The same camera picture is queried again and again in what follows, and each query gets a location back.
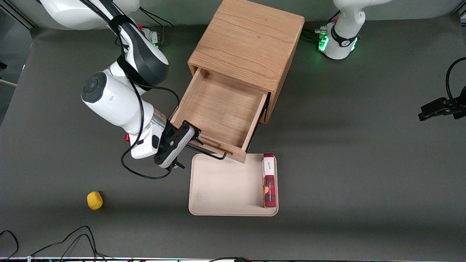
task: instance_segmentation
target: gray table surface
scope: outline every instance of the gray table surface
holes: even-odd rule
[[[319,23],[308,25],[315,28]],[[165,29],[171,63],[162,84],[183,94],[187,59],[205,27]],[[187,167],[147,180],[120,166],[124,131],[80,100],[84,81],[115,61],[110,31],[34,31],[34,43],[0,128],[0,229],[29,255],[89,225],[113,256],[462,261],[466,258],[466,119],[419,122],[420,106],[445,94],[445,72],[463,57],[459,19],[370,21],[344,61],[306,39],[268,125],[250,152],[278,160],[275,217],[200,217],[188,211]],[[460,64],[452,91],[466,83]],[[165,114],[173,98],[144,99]],[[128,163],[160,175],[151,158]],[[87,207],[90,191],[105,207]],[[14,249],[0,239],[0,256]],[[65,246],[39,255],[61,255]],[[89,256],[84,241],[71,253]]]

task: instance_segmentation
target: wooden box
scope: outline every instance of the wooden box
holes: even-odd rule
[[[187,120],[201,129],[203,148],[244,163],[257,123],[270,119],[303,24],[296,14],[223,0],[188,60],[193,79],[172,123]]]

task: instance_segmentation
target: drawer handle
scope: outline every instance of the drawer handle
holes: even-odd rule
[[[200,149],[195,148],[195,147],[190,146],[190,145],[186,145],[186,147],[187,147],[187,148],[191,148],[191,149],[193,149],[194,151],[197,151],[197,152],[199,152],[199,153],[203,153],[203,154],[205,154],[205,155],[208,155],[209,157],[213,157],[213,158],[218,159],[218,160],[224,160],[225,157],[226,157],[226,152],[223,152],[223,156],[222,156],[222,157],[218,157],[218,156],[214,156],[214,155],[212,155],[211,153],[207,153],[207,152],[205,152],[204,150],[200,150]]]

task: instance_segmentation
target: green led light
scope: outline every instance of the green led light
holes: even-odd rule
[[[353,44],[353,47],[351,47],[351,51],[354,50],[354,47],[356,46],[356,42],[357,42],[357,37],[356,37],[356,39],[354,40],[354,44]]]
[[[329,37],[325,36],[324,38],[321,39],[319,42],[319,50],[324,51],[325,48],[327,47],[327,43],[329,42]]]

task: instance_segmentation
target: open drawer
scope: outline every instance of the open drawer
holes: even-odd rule
[[[238,80],[197,68],[171,122],[180,127],[184,120],[201,129],[203,145],[196,146],[223,154],[241,163],[259,121],[267,93]]]

